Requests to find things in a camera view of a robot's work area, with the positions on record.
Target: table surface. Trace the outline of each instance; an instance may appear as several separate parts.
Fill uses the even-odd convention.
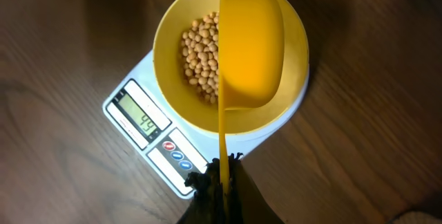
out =
[[[0,0],[0,223],[174,223],[179,199],[104,117],[174,0]],[[384,223],[442,192],[442,0],[288,0],[298,112],[244,159],[287,223]]]

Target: yellow scoop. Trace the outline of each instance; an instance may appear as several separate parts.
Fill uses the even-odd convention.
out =
[[[218,133],[220,180],[229,193],[226,110],[264,106],[276,94],[284,59],[284,24],[276,0],[220,0]],[[224,199],[227,213],[227,201]]]

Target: red button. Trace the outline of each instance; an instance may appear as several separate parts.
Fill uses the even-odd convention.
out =
[[[175,149],[175,144],[173,144],[170,141],[166,141],[166,142],[163,142],[163,148],[165,148],[168,151],[173,151]]]

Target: kitchen scale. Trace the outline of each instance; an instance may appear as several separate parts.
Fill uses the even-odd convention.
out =
[[[227,136],[228,154],[247,155],[277,131],[299,107],[302,90],[276,121],[252,133]],[[180,197],[193,197],[184,181],[191,171],[204,173],[206,164],[219,158],[218,135],[186,123],[160,92],[149,52],[103,103],[104,115],[117,127],[164,182]]]

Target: bowl rim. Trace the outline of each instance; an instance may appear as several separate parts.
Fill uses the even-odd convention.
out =
[[[156,80],[156,82],[157,82],[158,88],[160,89],[160,93],[162,94],[163,98],[166,100],[167,104],[169,104],[169,106],[170,106],[170,107],[171,107],[171,108],[177,113],[177,115],[180,116],[183,120],[186,120],[186,118],[184,118],[183,116],[181,116],[181,114],[178,113],[178,112],[175,110],[175,108],[172,106],[172,104],[167,100],[166,96],[164,95],[163,90],[161,89],[161,86],[160,86],[159,83],[158,83],[158,78],[157,78],[157,74],[156,74],[156,67],[155,67],[155,44],[156,44],[156,41],[157,41],[158,32],[160,31],[160,28],[161,28],[161,26],[162,26],[162,24],[163,24],[164,18],[167,16],[167,14],[168,14],[169,11],[171,10],[171,8],[172,8],[172,7],[173,7],[178,1],[179,1],[179,0],[175,0],[175,1],[173,1],[173,3],[167,8],[166,12],[163,14],[163,16],[162,16],[162,18],[161,18],[161,20],[160,20],[160,22],[159,22],[159,24],[158,24],[157,30],[155,31],[155,36],[154,36],[154,38],[153,38],[153,46],[152,46],[152,63],[153,63],[153,73],[154,73],[154,75],[155,75],[155,80]],[[299,20],[299,22],[301,23],[301,26],[302,26],[302,32],[303,32],[303,34],[304,34],[303,36],[304,36],[304,38],[305,38],[305,41],[306,41],[306,48],[307,48],[307,67],[306,67],[306,69],[309,70],[310,49],[309,49],[309,40],[308,40],[308,38],[307,38],[307,33],[305,32],[304,23],[302,22],[302,19],[299,17],[299,14],[296,12],[296,10],[295,10],[295,8],[292,6],[292,4],[291,4],[288,0],[284,0],[284,1],[286,1],[286,2],[289,4],[290,8],[295,12],[295,15],[298,17],[298,20]],[[309,77],[309,76],[308,76],[308,71],[307,71],[306,76],[305,76],[304,81],[303,81],[303,84],[305,83],[305,80],[308,80],[308,77]],[[299,92],[298,95],[297,95],[297,97],[295,97],[294,102],[299,98],[300,93],[301,93],[301,92]],[[259,130],[261,130],[261,129],[267,127],[267,126],[269,126],[270,124],[274,123],[277,119],[279,119],[282,115],[284,115],[284,113],[286,113],[289,109],[290,109],[290,106],[288,106],[283,112],[281,112],[281,114],[279,114],[278,116],[276,116],[272,121],[269,121],[268,123],[262,125],[261,127],[255,128],[255,129],[250,130],[250,131],[244,131],[244,132],[241,132],[241,133],[226,133],[226,136],[241,136],[241,135],[247,135],[247,134],[253,133],[253,132],[255,132],[255,131],[259,131]],[[186,123],[189,124],[189,125],[191,125],[192,127],[195,127],[198,131],[202,131],[203,133],[205,132],[206,134],[211,134],[211,135],[215,135],[215,134],[216,134],[216,135],[218,135],[218,132],[203,129],[203,128],[201,128],[201,127],[198,127],[198,126],[194,125],[193,123],[191,123],[191,122],[189,122],[189,121],[187,121],[187,120],[186,120]]]

